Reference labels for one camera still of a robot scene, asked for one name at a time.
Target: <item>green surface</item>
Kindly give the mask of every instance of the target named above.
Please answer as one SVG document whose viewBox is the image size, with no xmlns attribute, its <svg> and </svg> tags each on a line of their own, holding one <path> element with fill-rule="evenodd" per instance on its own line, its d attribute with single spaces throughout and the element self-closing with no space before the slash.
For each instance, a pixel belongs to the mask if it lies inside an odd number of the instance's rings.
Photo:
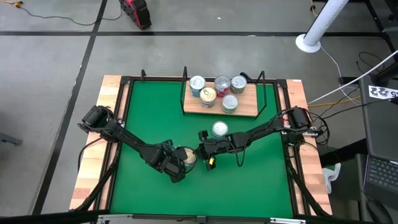
<svg viewBox="0 0 398 224">
<path fill-rule="evenodd" d="M 229 133 L 254 128 L 277 112 L 274 88 L 266 86 L 268 106 L 258 117 L 182 115 L 180 83 L 134 82 L 126 129 L 147 143 L 172 139 L 175 146 L 199 145 L 198 132 L 211 134 L 222 120 Z M 261 96 L 263 87 L 257 86 Z M 259 108 L 264 100 L 259 98 Z M 123 145 L 111 204 L 112 213 L 214 215 L 231 217 L 292 217 L 289 187 L 280 134 L 254 143 L 246 151 L 242 167 L 235 156 L 217 156 L 217 168 L 207 171 L 198 161 L 181 182 L 149 167 L 138 153 Z"/>
</svg>

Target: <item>wooden board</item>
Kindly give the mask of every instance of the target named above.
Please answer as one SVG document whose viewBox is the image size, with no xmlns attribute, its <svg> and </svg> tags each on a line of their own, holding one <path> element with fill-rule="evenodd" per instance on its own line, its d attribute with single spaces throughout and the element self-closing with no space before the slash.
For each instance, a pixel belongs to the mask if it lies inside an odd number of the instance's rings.
<svg viewBox="0 0 398 224">
<path fill-rule="evenodd" d="M 118 96 L 120 75 L 105 75 L 101 90 L 99 93 L 97 105 L 110 106 L 111 110 L 114 109 L 116 98 Z M 300 106 L 307 108 L 307 101 L 305 99 L 304 89 L 301 80 L 287 80 L 287 86 L 289 91 L 289 99 L 291 106 Z M 282 109 L 285 108 L 284 94 L 282 88 L 279 87 L 280 102 Z M 87 142 L 98 137 L 95 133 L 88 135 Z M 315 140 L 311 137 L 305 137 L 305 140 L 309 143 L 315 144 Z M 72 195 L 72 201 L 70 208 L 78 207 L 84 199 L 90 194 L 95 185 L 98 183 L 100 178 L 100 170 L 104 159 L 104 152 L 106 148 L 106 142 L 100 140 L 87 147 L 80 166 L 78 178 L 76 180 L 75 189 Z M 321 207 L 331 214 L 331 207 L 329 203 L 328 194 L 326 192 L 325 181 L 323 180 L 322 167 L 320 165 L 318 151 L 312 146 L 303 145 L 300 148 L 300 157 L 302 161 L 302 169 L 305 179 L 305 185 L 314 196 L 315 200 L 321 205 Z M 103 190 L 103 199 L 100 203 L 100 208 L 105 208 L 104 201 L 106 199 L 106 192 L 108 191 L 108 185 Z M 298 212 L 304 214 L 302 197 L 299 188 L 295 185 L 295 194 L 298 205 Z"/>
<path fill-rule="evenodd" d="M 214 88 L 213 82 L 206 82 L 206 87 Z M 235 116 L 257 116 L 257 90 L 255 84 L 247 84 L 244 91 L 241 94 L 234 94 L 236 96 L 239 105 L 234 113 L 225 113 L 221 109 L 222 98 L 217 97 L 216 103 L 212 108 L 204 108 L 200 104 L 199 97 L 193 97 L 189 91 L 189 81 L 185 88 L 185 100 L 184 100 L 184 111 L 186 113 L 210 113 L 210 114 L 225 114 Z"/>
</svg>

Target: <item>laptop keyboard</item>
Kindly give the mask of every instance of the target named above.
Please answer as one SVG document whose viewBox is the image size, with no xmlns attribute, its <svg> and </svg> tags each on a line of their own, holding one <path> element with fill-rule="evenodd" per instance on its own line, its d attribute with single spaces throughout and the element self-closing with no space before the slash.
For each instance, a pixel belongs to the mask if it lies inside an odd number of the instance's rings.
<svg viewBox="0 0 398 224">
<path fill-rule="evenodd" d="M 368 157 L 368 182 L 398 192 L 398 165 Z"/>
</svg>

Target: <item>silver can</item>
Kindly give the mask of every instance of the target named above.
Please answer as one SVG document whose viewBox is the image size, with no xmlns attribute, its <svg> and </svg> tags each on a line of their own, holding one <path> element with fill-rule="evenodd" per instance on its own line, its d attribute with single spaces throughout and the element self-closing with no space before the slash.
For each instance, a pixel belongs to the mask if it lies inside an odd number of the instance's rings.
<svg viewBox="0 0 398 224">
<path fill-rule="evenodd" d="M 215 137 L 222 138 L 228 132 L 228 125 L 224 121 L 216 121 L 211 130 Z"/>
<path fill-rule="evenodd" d="M 216 103 L 217 93 L 212 88 L 204 88 L 200 92 L 200 104 L 204 108 L 211 108 Z"/>
<path fill-rule="evenodd" d="M 187 159 L 185 159 L 183 162 L 185 164 L 185 167 L 193 167 L 195 163 L 197 162 L 197 155 L 191 149 L 190 147 L 184 147 L 185 153 L 187 154 Z"/>
<path fill-rule="evenodd" d="M 247 83 L 248 81 L 243 76 L 236 75 L 231 80 L 231 92 L 236 94 L 242 93 Z"/>
<path fill-rule="evenodd" d="M 224 97 L 227 95 L 230 86 L 231 80 L 226 76 L 220 75 L 214 80 L 214 89 L 216 90 L 218 97 Z"/>
<path fill-rule="evenodd" d="M 234 95 L 226 95 L 221 103 L 221 109 L 225 113 L 234 113 L 238 105 L 239 101 Z"/>
<path fill-rule="evenodd" d="M 189 91 L 194 97 L 200 97 L 200 92 L 206 86 L 205 78 L 195 75 L 189 80 Z"/>
</svg>

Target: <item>can lid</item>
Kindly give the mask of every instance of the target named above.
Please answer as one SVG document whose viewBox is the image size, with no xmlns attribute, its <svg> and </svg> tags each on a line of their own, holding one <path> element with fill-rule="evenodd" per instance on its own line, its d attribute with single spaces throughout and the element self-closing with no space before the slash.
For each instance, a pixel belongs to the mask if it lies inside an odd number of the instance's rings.
<svg viewBox="0 0 398 224">
<path fill-rule="evenodd" d="M 193 152 L 193 149 L 189 148 L 189 147 L 185 147 L 184 148 L 185 153 L 187 154 L 187 159 L 184 160 L 184 163 L 186 164 L 192 164 L 196 161 L 197 157 L 195 155 L 195 153 Z"/>
<path fill-rule="evenodd" d="M 223 107 L 226 109 L 235 109 L 238 107 L 238 99 L 234 95 L 226 95 L 223 98 Z"/>
<path fill-rule="evenodd" d="M 231 83 L 235 88 L 243 88 L 248 81 L 241 75 L 236 75 L 232 78 Z"/>
<path fill-rule="evenodd" d="M 208 87 L 204 88 L 200 92 L 200 99 L 204 102 L 212 102 L 216 99 L 217 93 L 214 89 Z"/>
<path fill-rule="evenodd" d="M 205 78 L 201 77 L 200 75 L 195 75 L 191 79 L 189 79 L 189 85 L 190 87 L 200 90 L 205 87 L 206 85 L 206 80 Z"/>
<path fill-rule="evenodd" d="M 213 124 L 213 132 L 218 136 L 223 136 L 228 132 L 228 125 L 224 121 L 216 121 Z"/>
<path fill-rule="evenodd" d="M 214 85 L 216 88 L 226 89 L 231 86 L 231 80 L 226 76 L 220 75 L 214 80 Z"/>
</svg>

